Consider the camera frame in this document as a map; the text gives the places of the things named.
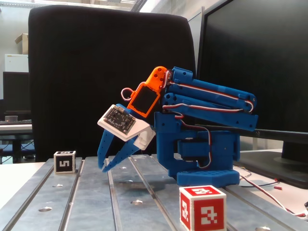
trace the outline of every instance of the white cube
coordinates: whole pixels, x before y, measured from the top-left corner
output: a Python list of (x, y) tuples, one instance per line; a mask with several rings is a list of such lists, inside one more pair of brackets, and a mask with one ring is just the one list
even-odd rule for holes
[(226, 231), (226, 194), (211, 185), (180, 188), (180, 222), (188, 231)]
[(53, 154), (54, 173), (75, 173), (76, 151), (61, 151)]

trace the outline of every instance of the black office chair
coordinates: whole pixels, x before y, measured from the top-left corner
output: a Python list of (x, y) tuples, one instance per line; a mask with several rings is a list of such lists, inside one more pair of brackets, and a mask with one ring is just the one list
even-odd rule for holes
[[(97, 121), (120, 92), (136, 89), (159, 65), (194, 71), (193, 39), (183, 17), (74, 6), (29, 15), (29, 72), (36, 161), (56, 151), (94, 156)], [(120, 149), (116, 141), (112, 154)], [(149, 152), (155, 152), (152, 142)]]

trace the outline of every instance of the robotic arm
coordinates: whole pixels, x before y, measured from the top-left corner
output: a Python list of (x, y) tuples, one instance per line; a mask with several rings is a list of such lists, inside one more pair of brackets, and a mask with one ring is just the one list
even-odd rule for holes
[[(124, 90), (132, 92), (131, 98), (124, 98), (130, 101), (128, 108), (113, 105), (98, 122), (105, 128), (98, 150), (100, 168), (113, 136), (127, 141), (103, 171), (137, 150), (144, 150), (156, 133), (157, 159), (179, 185), (223, 187), (239, 183), (239, 175), (232, 169), (233, 160), (239, 159), (239, 135), (210, 132), (205, 127), (187, 125), (182, 119), (187, 115), (253, 131), (257, 124), (257, 116), (251, 115), (257, 103), (253, 94), (193, 79), (191, 71), (178, 67), (157, 67), (136, 91)], [(155, 112), (152, 128), (142, 118), (149, 115), (159, 99), (163, 112)], [(180, 158), (174, 158), (175, 143)]]

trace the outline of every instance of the black monitor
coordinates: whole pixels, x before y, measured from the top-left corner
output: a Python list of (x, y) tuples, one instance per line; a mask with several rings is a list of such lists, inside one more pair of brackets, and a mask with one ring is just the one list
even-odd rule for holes
[(197, 78), (256, 95), (259, 115), (254, 132), (209, 127), (284, 141), (282, 154), (241, 153), (235, 164), (308, 189), (308, 1), (223, 0), (201, 30)]
[(3, 102), (5, 114), (30, 113), (29, 73), (3, 72)]

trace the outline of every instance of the aluminum extrusion table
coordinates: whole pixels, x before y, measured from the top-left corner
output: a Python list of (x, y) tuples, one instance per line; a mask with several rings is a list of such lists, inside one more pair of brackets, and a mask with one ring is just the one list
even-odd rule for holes
[[(97, 157), (77, 158), (76, 165), (75, 174), (54, 174), (49, 159), (0, 210), (0, 230), (185, 231), (179, 186), (156, 155), (134, 155), (108, 173)], [(221, 190), (228, 231), (308, 230), (307, 222), (238, 185)]]

